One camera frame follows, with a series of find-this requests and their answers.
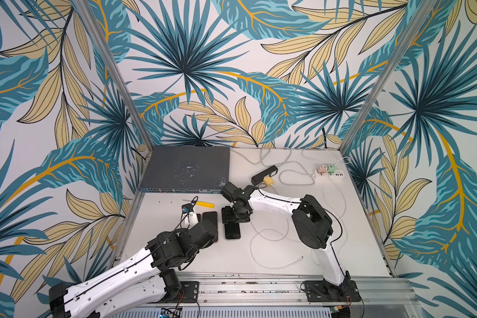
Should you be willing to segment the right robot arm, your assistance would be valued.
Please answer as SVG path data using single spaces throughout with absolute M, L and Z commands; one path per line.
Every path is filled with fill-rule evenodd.
M 326 294 L 334 299 L 348 296 L 351 278 L 341 266 L 333 247 L 333 221 L 328 210 L 313 196 L 283 197 L 252 185 L 241 189 L 230 182 L 222 188 L 221 195 L 230 203 L 221 212 L 224 224 L 247 223 L 254 212 L 291 219 L 299 240 L 315 251 L 323 269 Z

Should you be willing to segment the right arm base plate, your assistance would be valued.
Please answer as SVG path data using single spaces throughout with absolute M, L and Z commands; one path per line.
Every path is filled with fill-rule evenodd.
M 317 303 L 355 303 L 362 298 L 356 282 L 345 279 L 340 286 L 335 286 L 325 280 L 304 281 L 301 288 L 305 292 L 308 302 Z

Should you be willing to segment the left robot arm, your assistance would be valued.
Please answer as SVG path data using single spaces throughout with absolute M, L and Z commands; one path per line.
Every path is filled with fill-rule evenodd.
M 161 232 L 136 254 L 85 282 L 49 290 L 47 317 L 112 317 L 151 302 L 175 302 L 182 288 L 176 268 L 218 238 L 215 222 Z

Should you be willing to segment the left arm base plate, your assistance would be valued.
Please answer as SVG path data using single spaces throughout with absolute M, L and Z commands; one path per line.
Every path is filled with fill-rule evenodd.
M 172 303 L 196 303 L 200 294 L 198 281 L 182 281 L 181 288 L 175 295 Z

